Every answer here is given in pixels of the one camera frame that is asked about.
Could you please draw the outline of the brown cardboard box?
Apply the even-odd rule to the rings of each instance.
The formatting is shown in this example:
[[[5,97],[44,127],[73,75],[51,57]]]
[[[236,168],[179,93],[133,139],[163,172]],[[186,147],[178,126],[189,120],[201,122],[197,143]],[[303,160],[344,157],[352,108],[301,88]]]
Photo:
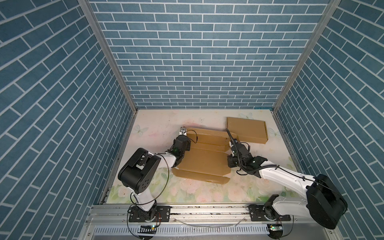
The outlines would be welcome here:
[[[241,142],[266,144],[269,140],[265,121],[227,117],[227,129]]]

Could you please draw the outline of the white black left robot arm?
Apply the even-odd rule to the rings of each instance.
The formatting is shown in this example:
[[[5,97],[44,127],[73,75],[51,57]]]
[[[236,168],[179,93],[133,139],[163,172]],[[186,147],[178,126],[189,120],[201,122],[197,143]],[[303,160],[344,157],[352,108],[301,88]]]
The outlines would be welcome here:
[[[137,149],[120,169],[118,180],[132,191],[132,196],[135,197],[133,204],[147,221],[157,214],[157,202],[149,190],[156,171],[160,168],[169,170],[177,167],[190,149],[191,139],[186,135],[179,135],[165,153],[152,154],[144,148]]]

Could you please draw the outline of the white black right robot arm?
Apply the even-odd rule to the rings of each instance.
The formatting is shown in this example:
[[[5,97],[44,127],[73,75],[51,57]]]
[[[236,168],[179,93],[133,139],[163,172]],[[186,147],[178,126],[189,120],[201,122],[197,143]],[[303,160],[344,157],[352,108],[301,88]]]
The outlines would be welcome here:
[[[230,137],[231,155],[228,166],[238,167],[240,176],[255,176],[280,184],[299,197],[287,198],[272,195],[261,212],[269,221],[283,216],[312,218],[322,227],[334,230],[340,218],[346,213],[348,203],[326,175],[305,175],[274,164],[261,156],[252,156],[249,144]]]

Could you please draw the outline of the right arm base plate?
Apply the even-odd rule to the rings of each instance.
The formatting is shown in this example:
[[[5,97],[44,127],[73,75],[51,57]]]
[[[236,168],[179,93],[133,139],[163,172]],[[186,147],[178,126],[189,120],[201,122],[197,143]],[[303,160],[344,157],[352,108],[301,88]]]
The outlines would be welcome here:
[[[251,204],[248,209],[252,222],[289,222],[292,220],[289,215],[279,215],[272,206]]]

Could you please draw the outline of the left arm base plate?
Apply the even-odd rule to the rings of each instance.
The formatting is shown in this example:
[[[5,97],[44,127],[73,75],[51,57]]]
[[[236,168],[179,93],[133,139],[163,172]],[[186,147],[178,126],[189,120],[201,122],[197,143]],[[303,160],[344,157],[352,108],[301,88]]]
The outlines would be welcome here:
[[[153,206],[148,212],[138,206],[132,205],[129,209],[128,221],[130,223],[169,222],[170,206]]]

